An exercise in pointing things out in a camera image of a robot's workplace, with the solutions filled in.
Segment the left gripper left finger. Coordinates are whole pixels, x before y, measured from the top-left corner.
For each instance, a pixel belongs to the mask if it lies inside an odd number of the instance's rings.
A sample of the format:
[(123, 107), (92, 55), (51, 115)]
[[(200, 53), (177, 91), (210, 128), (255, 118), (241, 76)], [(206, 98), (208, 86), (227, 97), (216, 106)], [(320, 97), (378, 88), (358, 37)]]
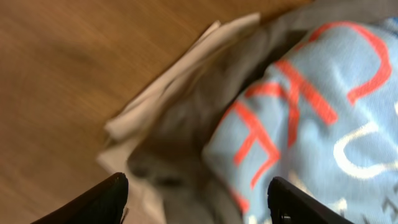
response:
[(128, 192), (126, 175), (117, 172), (32, 224), (121, 224)]

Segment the light blue printed t-shirt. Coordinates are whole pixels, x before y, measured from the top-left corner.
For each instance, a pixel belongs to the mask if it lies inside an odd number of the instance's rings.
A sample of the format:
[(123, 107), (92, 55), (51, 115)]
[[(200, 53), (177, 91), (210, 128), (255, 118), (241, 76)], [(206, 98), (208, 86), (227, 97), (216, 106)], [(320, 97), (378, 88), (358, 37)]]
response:
[(397, 19), (323, 24), (229, 107), (203, 157), (244, 223), (275, 176), (353, 223), (397, 222)]

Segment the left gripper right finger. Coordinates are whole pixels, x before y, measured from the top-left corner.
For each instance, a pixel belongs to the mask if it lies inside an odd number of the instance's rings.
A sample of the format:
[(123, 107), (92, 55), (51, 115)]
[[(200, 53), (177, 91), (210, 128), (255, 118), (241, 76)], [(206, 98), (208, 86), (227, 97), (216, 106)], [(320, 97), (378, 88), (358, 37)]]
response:
[(270, 182), (267, 203), (273, 224), (353, 224), (282, 177)]

